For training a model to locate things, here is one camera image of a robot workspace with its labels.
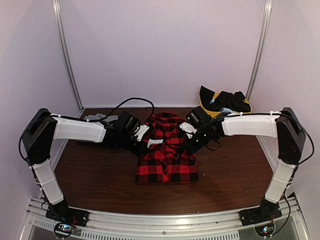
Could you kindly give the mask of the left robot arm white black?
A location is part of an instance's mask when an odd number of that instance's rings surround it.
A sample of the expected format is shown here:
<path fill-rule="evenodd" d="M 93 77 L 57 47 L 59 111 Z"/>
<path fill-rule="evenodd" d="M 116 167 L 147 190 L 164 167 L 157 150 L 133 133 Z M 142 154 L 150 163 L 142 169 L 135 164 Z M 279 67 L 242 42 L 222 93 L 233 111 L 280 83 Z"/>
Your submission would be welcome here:
<path fill-rule="evenodd" d="M 61 222 L 67 222 L 72 218 L 72 211 L 50 163 L 53 141 L 104 143 L 141 157 L 149 151 L 143 141 L 148 130 L 148 126 L 127 111 L 120 115 L 97 113 L 79 119 L 41 108 L 22 132 L 18 145 L 25 149 L 24 160 L 44 194 L 49 210 Z"/>

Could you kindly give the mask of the red black plaid shirt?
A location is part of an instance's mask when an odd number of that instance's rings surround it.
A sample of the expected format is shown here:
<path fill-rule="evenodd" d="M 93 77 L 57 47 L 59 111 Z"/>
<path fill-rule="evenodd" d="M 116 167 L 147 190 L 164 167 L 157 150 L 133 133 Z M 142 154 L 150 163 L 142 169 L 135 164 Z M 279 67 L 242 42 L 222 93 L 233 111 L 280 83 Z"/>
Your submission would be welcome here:
<path fill-rule="evenodd" d="M 142 141 L 148 152 L 139 157 L 135 182 L 189 184 L 199 180 L 196 155 L 188 153 L 185 121 L 170 112 L 153 114 L 144 124 L 149 127 Z"/>

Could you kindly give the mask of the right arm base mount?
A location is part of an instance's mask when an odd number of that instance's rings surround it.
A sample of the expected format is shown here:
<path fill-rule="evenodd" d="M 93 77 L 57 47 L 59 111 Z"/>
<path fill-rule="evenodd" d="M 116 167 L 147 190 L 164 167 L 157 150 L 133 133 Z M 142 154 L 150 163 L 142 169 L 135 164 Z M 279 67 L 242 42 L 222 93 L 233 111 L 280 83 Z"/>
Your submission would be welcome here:
<path fill-rule="evenodd" d="M 239 212 L 243 227 L 253 225 L 255 233 L 262 238 L 270 237 L 276 229 L 274 220 L 282 216 L 281 210 L 270 210 L 267 207 L 254 207 Z"/>

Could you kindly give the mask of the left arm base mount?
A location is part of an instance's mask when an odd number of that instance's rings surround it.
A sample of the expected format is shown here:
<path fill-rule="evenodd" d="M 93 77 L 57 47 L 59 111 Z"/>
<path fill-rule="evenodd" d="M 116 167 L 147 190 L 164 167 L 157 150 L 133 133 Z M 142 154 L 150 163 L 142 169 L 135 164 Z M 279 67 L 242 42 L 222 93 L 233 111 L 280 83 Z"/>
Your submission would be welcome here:
<path fill-rule="evenodd" d="M 45 217 L 57 223 L 53 227 L 54 235 L 59 239 L 65 239 L 74 234 L 78 227 L 86 227 L 89 220 L 89 212 L 75 208 L 69 208 L 66 216 L 59 216 L 52 210 L 47 210 Z"/>

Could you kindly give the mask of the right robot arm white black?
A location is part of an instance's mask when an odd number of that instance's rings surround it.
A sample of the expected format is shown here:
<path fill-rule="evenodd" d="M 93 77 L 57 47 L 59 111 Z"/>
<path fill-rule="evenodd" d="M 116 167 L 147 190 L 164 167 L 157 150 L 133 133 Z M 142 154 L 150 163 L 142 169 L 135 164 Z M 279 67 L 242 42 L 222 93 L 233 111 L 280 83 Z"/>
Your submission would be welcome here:
<path fill-rule="evenodd" d="M 277 139 L 278 164 L 260 206 L 256 210 L 259 220 L 268 220 L 276 205 L 293 181 L 302 157 L 306 132 L 290 107 L 269 113 L 219 113 L 215 117 L 200 106 L 187 116 L 187 122 L 178 127 L 186 134 L 185 148 L 194 154 L 210 141 L 237 135 L 264 136 Z"/>

